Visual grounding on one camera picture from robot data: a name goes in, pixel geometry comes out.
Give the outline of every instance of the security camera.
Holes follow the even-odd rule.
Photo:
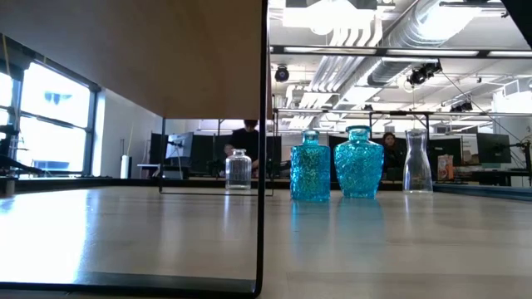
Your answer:
[[[277,82],[286,82],[290,77],[290,73],[286,66],[278,66],[277,71],[275,72],[275,80]]]

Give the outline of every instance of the wall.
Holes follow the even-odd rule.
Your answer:
[[[132,157],[131,177],[140,177],[138,164],[148,155],[147,144],[151,133],[161,132],[162,118],[109,89],[98,98],[96,108],[94,155],[92,174],[120,178],[122,146]],[[166,134],[179,134],[185,131],[184,120],[167,120]]]

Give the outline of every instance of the light fixture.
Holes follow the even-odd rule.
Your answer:
[[[279,112],[321,113],[319,109],[278,109]]]
[[[496,57],[532,57],[532,51],[491,51],[488,56]]]
[[[284,54],[338,54],[338,55],[374,55],[377,49],[364,49],[364,48],[341,48],[341,47],[285,47]]]
[[[377,6],[377,10],[357,9],[349,0],[321,0],[308,7],[285,7],[284,27],[306,27],[318,35],[326,35],[333,28],[361,28],[369,23],[376,13],[393,9],[392,3]]]
[[[408,76],[406,81],[410,83],[411,86],[419,86],[440,71],[442,71],[442,68],[439,61],[437,63],[426,63],[421,67],[412,69],[412,73]]]
[[[277,71],[275,72],[275,80],[277,82],[286,82],[288,81],[289,77],[290,73],[288,72],[288,68],[285,65],[277,66]]]
[[[437,58],[383,57],[384,62],[437,63]]]
[[[469,50],[429,50],[429,49],[390,49],[388,55],[393,56],[477,56],[478,51]]]
[[[218,132],[217,129],[197,129],[199,132]],[[220,132],[233,132],[232,130],[220,130]]]
[[[330,130],[334,130],[333,128],[313,128],[313,130],[323,130],[323,131],[330,131]]]

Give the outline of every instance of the glass jar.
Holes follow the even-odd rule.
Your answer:
[[[319,132],[303,132],[303,144],[292,148],[292,199],[325,201],[331,193],[331,150],[318,143]]]
[[[225,160],[225,188],[251,188],[251,159],[245,149],[233,149],[233,155]]]
[[[405,131],[408,145],[402,189],[407,193],[431,193],[431,165],[426,155],[426,130]]]
[[[349,141],[334,149],[334,165],[343,196],[374,199],[382,176],[384,149],[369,140],[367,125],[349,126],[346,131]]]

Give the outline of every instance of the track light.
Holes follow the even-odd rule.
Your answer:
[[[471,110],[473,110],[473,105],[470,101],[467,101],[463,104],[452,106],[449,112],[467,112]]]
[[[443,70],[439,61],[437,63],[426,63],[421,67],[412,69],[412,73],[408,76],[406,81],[412,86],[419,86],[440,71]]]

